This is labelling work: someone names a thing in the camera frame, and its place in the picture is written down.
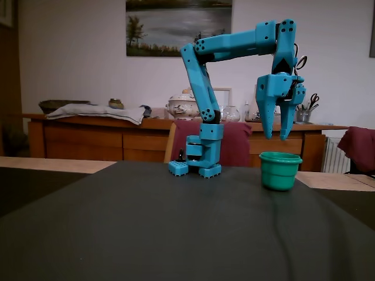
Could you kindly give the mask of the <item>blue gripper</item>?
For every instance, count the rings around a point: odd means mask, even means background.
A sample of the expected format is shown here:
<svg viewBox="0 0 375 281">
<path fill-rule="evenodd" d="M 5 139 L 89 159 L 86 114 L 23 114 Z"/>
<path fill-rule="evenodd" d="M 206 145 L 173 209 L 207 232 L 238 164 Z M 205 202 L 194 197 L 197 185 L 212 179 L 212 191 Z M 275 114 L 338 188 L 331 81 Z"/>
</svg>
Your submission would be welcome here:
<svg viewBox="0 0 375 281">
<path fill-rule="evenodd" d="M 286 140 L 294 123 L 296 108 L 303 103 L 306 88 L 304 78 L 288 73 L 267 74 L 257 79 L 256 102 L 262 128 L 267 139 L 272 137 L 276 101 L 281 110 L 281 140 Z"/>
</svg>

